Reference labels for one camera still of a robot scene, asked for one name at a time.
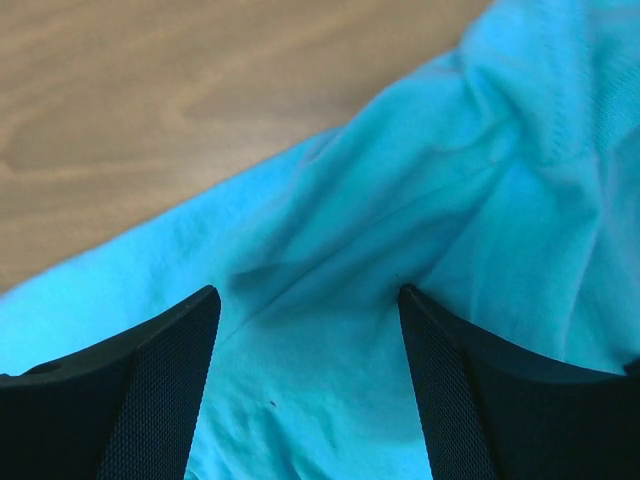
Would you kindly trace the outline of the bright cyan t-shirt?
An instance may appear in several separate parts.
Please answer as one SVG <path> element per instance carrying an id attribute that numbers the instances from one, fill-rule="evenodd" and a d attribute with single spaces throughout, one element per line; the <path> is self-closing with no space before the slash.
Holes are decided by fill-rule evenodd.
<path id="1" fill-rule="evenodd" d="M 1 368 L 213 285 L 188 478 L 429 478 L 405 283 L 558 360 L 638 357 L 637 2 L 494 3 L 346 125 L 10 291 Z"/>

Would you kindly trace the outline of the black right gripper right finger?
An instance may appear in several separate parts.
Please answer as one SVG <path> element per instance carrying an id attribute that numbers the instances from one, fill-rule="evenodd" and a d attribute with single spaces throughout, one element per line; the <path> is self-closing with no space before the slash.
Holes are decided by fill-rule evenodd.
<path id="1" fill-rule="evenodd" d="M 639 365 L 563 363 L 456 315 L 412 285 L 402 337 L 435 479 L 635 479 Z"/>

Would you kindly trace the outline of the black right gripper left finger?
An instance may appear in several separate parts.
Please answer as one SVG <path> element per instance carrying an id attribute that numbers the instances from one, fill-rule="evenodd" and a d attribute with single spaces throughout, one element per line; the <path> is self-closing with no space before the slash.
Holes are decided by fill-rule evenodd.
<path id="1" fill-rule="evenodd" d="M 183 478 L 220 311 L 206 286 L 111 338 L 2 375 L 2 478 Z"/>

